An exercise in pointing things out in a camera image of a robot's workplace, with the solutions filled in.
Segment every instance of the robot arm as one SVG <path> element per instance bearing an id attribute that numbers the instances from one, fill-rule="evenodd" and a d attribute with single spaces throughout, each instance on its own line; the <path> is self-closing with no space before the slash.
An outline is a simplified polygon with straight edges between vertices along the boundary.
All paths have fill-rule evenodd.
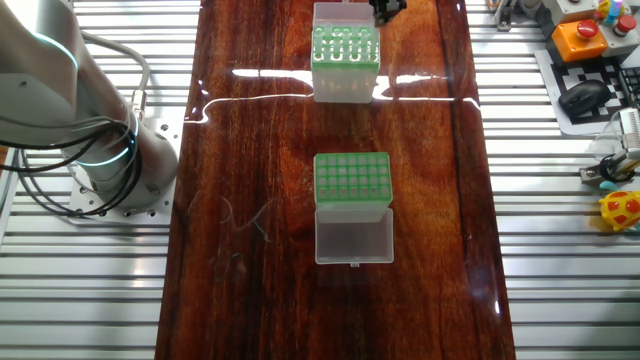
<path id="1" fill-rule="evenodd" d="M 136 115 L 89 54 L 69 5 L 61 0 L 0 0 L 0 143 L 25 148 L 68 143 L 100 131 L 100 126 L 74 128 L 85 119 L 103 116 L 122 122 L 135 134 L 144 164 L 136 188 L 122 202 L 136 209 L 159 200 L 177 169 L 169 142 Z M 86 145 L 62 153 L 71 158 Z M 114 132 L 95 142 L 78 164 L 106 201 L 129 181 L 123 170 L 132 157 L 130 145 Z"/>
<path id="2" fill-rule="evenodd" d="M 407 8 L 406 0 L 369 0 L 369 4 L 373 6 L 376 27 L 386 25 L 401 10 Z"/>

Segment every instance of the black cable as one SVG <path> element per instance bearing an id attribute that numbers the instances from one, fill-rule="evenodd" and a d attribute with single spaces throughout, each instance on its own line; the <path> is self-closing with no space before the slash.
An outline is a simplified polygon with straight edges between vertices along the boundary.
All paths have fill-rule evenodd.
<path id="1" fill-rule="evenodd" d="M 20 182 L 21 182 L 22 186 L 25 188 L 25 191 L 29 194 L 29 196 L 31 196 L 40 206 L 42 206 L 46 210 L 48 210 L 48 211 L 50 211 L 50 212 L 52 212 L 52 213 L 54 213 L 56 215 L 71 216 L 71 217 L 84 217 L 84 216 L 93 216 L 93 215 L 103 214 L 103 213 L 105 213 L 105 212 L 107 212 L 109 210 L 114 209 L 118 205 L 120 205 L 122 203 L 122 201 L 124 201 L 131 194 L 131 192 L 137 186 L 138 181 L 140 180 L 140 177 L 141 177 L 141 174 L 142 174 L 142 156 L 141 156 L 141 153 L 138 151 L 138 143 L 137 143 L 136 136 L 129 131 L 128 137 L 131 139 L 131 142 L 130 142 L 131 145 L 129 145 L 129 149 L 132 151 L 132 156 L 134 157 L 133 164 L 135 166 L 132 169 L 127 169 L 127 174 L 125 175 L 125 179 L 126 180 L 123 181 L 122 187 L 120 187 L 120 189 L 116 192 L 116 194 L 111 199 L 109 199 L 107 202 L 105 202 L 102 206 L 100 206 L 100 207 L 98 207 L 98 208 L 96 208 L 94 210 L 91 210 L 91 211 L 88 211 L 88 212 L 82 212 L 82 211 L 69 209 L 69 208 L 59 204 L 58 202 L 53 200 L 51 197 L 47 196 L 44 193 L 44 191 L 42 191 L 42 189 L 38 185 L 38 183 L 35 180 L 35 178 L 33 177 L 33 175 L 31 175 L 31 173 L 27 172 L 26 173 L 27 176 L 31 180 L 32 184 L 34 185 L 34 187 L 36 188 L 36 190 L 38 191 L 40 196 L 42 196 L 45 199 L 47 199 L 52 205 L 54 205 L 54 206 L 58 207 L 59 209 L 63 210 L 63 211 L 58 211 L 56 209 L 53 209 L 53 208 L 49 207 L 47 204 L 45 204 L 43 201 L 41 201 L 40 199 L 37 198 L 37 195 L 34 194 L 33 190 L 29 187 L 29 185 L 27 184 L 27 182 L 25 180 L 25 176 L 22 173 L 18 174 L 19 177 L 20 177 Z M 26 158 L 26 155 L 24 154 L 24 151 L 21 151 L 21 153 L 22 153 L 23 161 L 25 162 L 25 166 L 28 167 L 28 160 Z"/>
<path id="2" fill-rule="evenodd" d="M 110 123 L 110 126 L 117 126 L 117 127 L 127 127 L 127 125 L 125 125 L 124 123 L 121 122 L 112 122 Z M 9 141 L 0 141 L 0 145 L 6 146 L 6 147 L 12 147 L 12 148 L 16 148 L 16 149 L 27 149 L 27 150 L 60 150 L 60 149 L 64 149 L 64 148 L 68 148 L 71 146 L 75 146 L 78 144 L 82 144 L 85 141 L 89 141 L 91 140 L 93 137 L 96 136 L 96 134 L 99 131 L 95 131 L 89 135 L 83 136 L 79 139 L 73 140 L 73 141 L 69 141 L 66 143 L 61 143 L 61 144 L 53 144 L 53 145 L 25 145 L 25 144 L 18 144 L 18 143 L 12 143 Z"/>

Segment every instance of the yellow toy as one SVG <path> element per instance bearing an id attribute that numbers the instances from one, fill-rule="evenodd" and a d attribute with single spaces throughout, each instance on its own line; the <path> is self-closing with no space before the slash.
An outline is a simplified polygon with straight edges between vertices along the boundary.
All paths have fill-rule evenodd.
<path id="1" fill-rule="evenodd" d="M 614 231 L 625 230 L 640 221 L 640 191 L 616 191 L 600 199 L 600 213 Z"/>
<path id="2" fill-rule="evenodd" d="M 600 0 L 596 9 L 596 20 L 602 20 L 607 26 L 612 26 L 615 19 L 624 14 L 622 0 Z"/>

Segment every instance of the wooden table surface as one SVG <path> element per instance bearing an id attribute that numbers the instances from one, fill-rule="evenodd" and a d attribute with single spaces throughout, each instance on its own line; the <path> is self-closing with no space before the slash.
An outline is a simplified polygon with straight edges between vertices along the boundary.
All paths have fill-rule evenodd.
<path id="1" fill-rule="evenodd" d="M 7 148 L 0 146 L 0 164 L 4 164 L 4 160 L 7 157 Z"/>
<path id="2" fill-rule="evenodd" d="M 514 359 L 464 4 L 410 0 L 353 105 L 308 96 L 313 2 L 202 2 L 156 358 Z M 319 266 L 313 156 L 372 151 L 395 261 Z"/>

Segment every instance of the cable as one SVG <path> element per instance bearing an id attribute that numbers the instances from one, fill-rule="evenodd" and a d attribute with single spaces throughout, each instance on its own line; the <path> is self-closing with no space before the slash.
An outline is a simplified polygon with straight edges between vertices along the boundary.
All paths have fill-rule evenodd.
<path id="1" fill-rule="evenodd" d="M 25 179 L 25 175 L 22 173 L 19 173 L 19 177 L 20 177 L 20 182 L 22 183 L 22 186 L 25 188 L 25 191 L 27 191 L 27 193 L 43 208 L 45 208 L 46 210 L 56 214 L 56 215 L 61 215 L 61 216 L 72 216 L 72 217 L 85 217 L 85 216 L 92 216 L 92 215 L 101 215 L 106 213 L 109 210 L 114 209 L 115 207 L 117 207 L 120 203 L 122 203 L 122 201 L 124 201 L 124 199 L 126 199 L 131 192 L 133 191 L 133 189 L 137 186 L 138 181 L 140 180 L 140 176 L 142 174 L 142 156 L 140 154 L 140 152 L 138 151 L 138 143 L 137 143 L 137 139 L 135 137 L 135 135 L 133 133 L 131 133 L 131 131 L 128 132 L 129 133 L 129 137 L 131 138 L 132 142 L 130 144 L 130 146 L 132 147 L 132 161 L 131 163 L 134 163 L 136 166 L 133 169 L 127 169 L 127 176 L 125 177 L 126 181 L 123 181 L 122 186 L 118 189 L 118 191 L 116 192 L 116 194 L 107 202 L 105 202 L 102 206 L 88 211 L 88 212 L 82 212 L 82 211 L 77 211 L 77 210 L 72 210 L 69 208 L 64 207 L 63 205 L 57 203 L 56 201 L 54 201 L 51 197 L 47 196 L 42 189 L 39 187 L 37 181 L 35 180 L 35 178 L 33 177 L 33 175 L 31 175 L 30 173 L 27 173 L 26 176 L 29 177 L 29 179 L 31 180 L 32 184 L 34 185 L 34 187 L 36 188 L 36 190 L 38 191 L 39 195 L 44 197 L 45 199 L 47 199 L 52 205 L 56 206 L 57 208 L 59 208 L 62 211 L 56 210 L 54 208 L 51 208 L 50 206 L 48 206 L 47 204 L 45 204 L 43 201 L 41 201 L 40 199 L 37 198 L 37 195 L 33 192 L 33 190 L 31 189 L 31 187 L 27 184 L 26 179 Z M 25 167 L 29 167 L 29 163 L 28 160 L 26 158 L 26 155 L 24 154 L 24 150 L 21 150 L 22 153 L 22 159 L 24 162 Z"/>
<path id="2" fill-rule="evenodd" d="M 57 163 L 57 164 L 48 165 L 48 166 L 43 166 L 43 167 L 39 167 L 39 168 L 35 168 L 35 169 L 20 168 L 20 167 L 13 167 L 13 166 L 0 165 L 0 169 L 2 169 L 2 170 L 7 170 L 7 171 L 18 172 L 18 173 L 30 173 L 30 174 L 32 174 L 32 173 L 38 173 L 38 172 L 43 172 L 43 171 L 49 171 L 49 170 L 55 170 L 55 169 L 61 168 L 61 167 L 63 167 L 63 166 L 69 165 L 69 164 L 71 164 L 72 162 L 74 162 L 74 161 L 78 160 L 79 158 L 81 158 L 81 157 L 82 157 L 82 155 L 84 155 L 87 151 L 89 151 L 89 149 L 90 149 L 90 148 L 91 148 L 91 147 L 92 147 L 96 142 L 98 142 L 98 140 L 100 140 L 103 136 L 105 136 L 105 135 L 107 135 L 107 134 L 108 134 L 108 132 L 107 132 L 107 131 L 104 131 L 104 132 L 99 132 L 99 133 L 94 133 L 94 134 L 89 135 L 89 136 L 91 136 L 91 137 L 90 137 L 90 141 L 89 141 L 89 143 L 87 143 L 87 145 L 85 145 L 84 147 L 82 147 L 82 149 L 80 149 L 80 151 L 78 151 L 78 153 L 77 153 L 77 154 L 75 154 L 74 156 L 72 156 L 72 157 L 70 157 L 69 159 L 66 159 L 66 160 L 64 160 L 64 161 L 62 161 L 62 162 L 59 162 L 59 163 Z M 27 149 L 27 147 L 24 147 L 24 146 L 11 146 L 11 147 L 15 147 L 15 148 L 22 149 L 22 150 Z"/>
<path id="3" fill-rule="evenodd" d="M 149 63 L 147 62 L 147 60 L 142 55 L 140 55 L 140 53 L 115 41 L 107 40 L 99 36 L 89 34 L 85 31 L 82 31 L 82 37 L 86 41 L 92 42 L 96 45 L 100 45 L 119 53 L 131 56 L 136 62 L 140 64 L 140 66 L 142 66 L 142 79 L 140 79 L 140 85 L 138 85 L 138 88 L 136 90 L 144 91 L 147 88 L 147 83 L 149 82 L 149 78 L 151 77 L 151 68 L 149 67 Z"/>

